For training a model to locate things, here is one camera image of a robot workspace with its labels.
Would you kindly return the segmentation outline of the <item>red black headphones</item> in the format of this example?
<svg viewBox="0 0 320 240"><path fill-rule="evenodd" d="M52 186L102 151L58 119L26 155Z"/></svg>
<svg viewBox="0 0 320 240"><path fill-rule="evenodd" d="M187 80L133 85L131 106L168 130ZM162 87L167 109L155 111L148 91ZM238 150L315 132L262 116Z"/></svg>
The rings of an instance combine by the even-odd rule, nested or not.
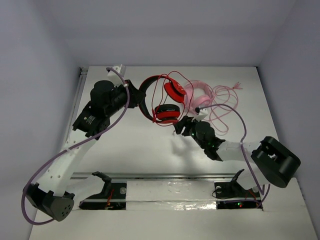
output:
<svg viewBox="0 0 320 240"><path fill-rule="evenodd" d="M159 125L169 125L176 123L181 116L181 109L178 104L185 105L184 99L186 92L184 88L175 79L168 75L153 75L145 79L139 87L139 90L147 93L148 88L153 84L157 84L163 79L162 93L159 105L152 105L151 111L148 110L146 101L143 100L138 106L141 113Z"/></svg>

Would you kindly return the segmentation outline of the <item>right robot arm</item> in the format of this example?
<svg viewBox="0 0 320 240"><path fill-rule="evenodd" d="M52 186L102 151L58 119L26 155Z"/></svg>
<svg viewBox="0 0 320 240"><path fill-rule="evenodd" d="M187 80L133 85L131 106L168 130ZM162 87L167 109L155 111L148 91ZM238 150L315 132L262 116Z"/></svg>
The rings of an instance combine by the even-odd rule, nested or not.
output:
<svg viewBox="0 0 320 240"><path fill-rule="evenodd" d="M209 159L245 162L246 167L237 172L230 185L238 197L263 185L286 188L301 166L301 160L271 136L256 142L232 142L218 138L208 122L188 116L173 126L178 135L191 137Z"/></svg>

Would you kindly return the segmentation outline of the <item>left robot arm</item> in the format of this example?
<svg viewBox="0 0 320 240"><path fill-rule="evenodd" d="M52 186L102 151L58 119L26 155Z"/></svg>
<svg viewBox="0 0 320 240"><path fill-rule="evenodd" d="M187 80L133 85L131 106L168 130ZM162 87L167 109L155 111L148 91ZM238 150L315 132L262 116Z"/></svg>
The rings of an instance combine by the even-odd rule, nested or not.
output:
<svg viewBox="0 0 320 240"><path fill-rule="evenodd" d="M80 208L83 200L113 195L112 179L100 171L77 184L68 182L89 149L145 97L146 91L136 88L130 80L120 84L100 80L94 84L63 150L40 167L34 176L45 170L43 175L36 182L29 180L22 191L21 211L29 223L41 226L61 222L73 209Z"/></svg>

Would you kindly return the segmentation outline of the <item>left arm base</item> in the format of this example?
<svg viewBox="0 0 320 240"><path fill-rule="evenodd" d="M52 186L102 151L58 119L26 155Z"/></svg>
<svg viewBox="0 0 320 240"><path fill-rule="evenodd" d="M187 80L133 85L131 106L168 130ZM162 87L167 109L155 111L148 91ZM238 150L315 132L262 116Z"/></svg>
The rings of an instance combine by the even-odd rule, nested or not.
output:
<svg viewBox="0 0 320 240"><path fill-rule="evenodd" d="M79 204L81 210L126 210L126 182L112 182L106 174L96 171L91 174L103 181L96 194L88 196Z"/></svg>

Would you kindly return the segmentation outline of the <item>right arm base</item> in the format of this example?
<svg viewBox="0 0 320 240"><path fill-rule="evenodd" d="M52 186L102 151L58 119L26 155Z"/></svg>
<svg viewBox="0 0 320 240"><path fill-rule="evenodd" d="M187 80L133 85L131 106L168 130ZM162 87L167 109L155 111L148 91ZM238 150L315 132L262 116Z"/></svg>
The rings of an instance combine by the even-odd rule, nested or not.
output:
<svg viewBox="0 0 320 240"><path fill-rule="evenodd" d="M211 195L217 200L218 210L263 209L260 194L254 193L252 189L245 190L237 182L243 171L243 169L239 170L229 182L214 184Z"/></svg>

